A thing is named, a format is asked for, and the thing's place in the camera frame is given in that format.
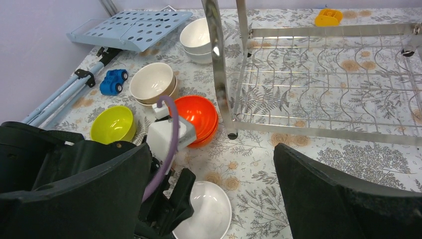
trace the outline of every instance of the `bowl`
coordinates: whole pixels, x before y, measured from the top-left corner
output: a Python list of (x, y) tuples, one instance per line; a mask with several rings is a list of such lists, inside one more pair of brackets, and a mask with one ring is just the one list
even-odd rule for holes
[(209, 134), (205, 139), (202, 139), (201, 141), (196, 140), (193, 143), (189, 144), (188, 148), (202, 148), (202, 147), (208, 145), (214, 139), (214, 136), (217, 133), (217, 130), (218, 130), (218, 122), (217, 122), (216, 126), (214, 126), (211, 134)]
[(103, 111), (91, 127), (91, 139), (103, 144), (131, 142), (135, 133), (136, 122), (132, 111), (125, 106), (114, 106)]
[[(173, 91), (169, 95), (174, 101), (177, 99), (177, 97), (179, 97), (179, 80), (176, 77), (175, 77), (175, 79), (176, 79), (176, 84), (174, 85)], [(157, 102), (154, 102), (152, 104), (146, 104), (146, 103), (144, 103), (141, 100), (138, 100), (136, 98), (135, 98), (135, 100), (136, 100), (136, 102), (138, 102), (141, 105), (146, 106), (146, 107), (152, 107), (153, 104), (157, 103)]]
[(180, 43), (192, 54), (204, 54), (211, 51), (210, 32), (206, 18), (189, 23), (180, 33)]
[(209, 136), (215, 125), (218, 124), (217, 111), (207, 98), (202, 96), (183, 96), (175, 100), (174, 103), (179, 116), (195, 127), (196, 141), (198, 142)]
[(192, 54), (185, 50), (185, 53), (191, 60), (195, 61), (196, 63), (209, 64), (212, 62), (211, 52), (205, 54)]
[(133, 97), (144, 104), (156, 103), (162, 95), (170, 95), (176, 84), (171, 67), (156, 62), (142, 67), (132, 77), (129, 85)]
[(173, 231), (176, 239), (222, 239), (231, 222), (231, 204), (227, 194), (207, 181), (194, 183), (191, 191), (193, 215)]

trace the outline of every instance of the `rubber foot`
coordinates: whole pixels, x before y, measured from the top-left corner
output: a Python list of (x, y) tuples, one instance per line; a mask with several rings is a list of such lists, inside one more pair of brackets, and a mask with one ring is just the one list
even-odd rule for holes
[(411, 57), (411, 56), (413, 56), (413, 54), (414, 54), (415, 52), (414, 51), (411, 51), (411, 52), (407, 52), (407, 53), (405, 53), (405, 51), (404, 50), (402, 50), (402, 55), (403, 56), (406, 56), (406, 57)]
[(237, 134), (236, 134), (236, 133), (229, 133), (227, 136), (228, 136), (228, 138), (229, 138), (229, 139), (231, 139), (231, 140), (235, 140), (235, 139), (237, 139)]

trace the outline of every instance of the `orange toy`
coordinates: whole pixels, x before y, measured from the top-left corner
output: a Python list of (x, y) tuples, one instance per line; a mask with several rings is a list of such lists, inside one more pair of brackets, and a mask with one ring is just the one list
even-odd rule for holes
[(315, 18), (316, 26), (338, 26), (343, 19), (343, 14), (338, 10), (323, 9)]

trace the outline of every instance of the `stainless steel dish rack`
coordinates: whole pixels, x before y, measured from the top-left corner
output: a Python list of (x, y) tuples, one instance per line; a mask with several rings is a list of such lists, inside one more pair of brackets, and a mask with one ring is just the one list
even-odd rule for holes
[(237, 0), (244, 56), (231, 104), (218, 3), (202, 2), (229, 138), (249, 129), (422, 146), (417, 24), (248, 29)]

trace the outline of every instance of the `blue toy car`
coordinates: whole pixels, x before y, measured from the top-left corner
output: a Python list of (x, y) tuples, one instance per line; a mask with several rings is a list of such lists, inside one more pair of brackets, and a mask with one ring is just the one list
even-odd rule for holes
[(123, 82), (129, 77), (124, 69), (107, 71), (103, 82), (100, 84), (101, 94), (116, 96), (123, 90)]

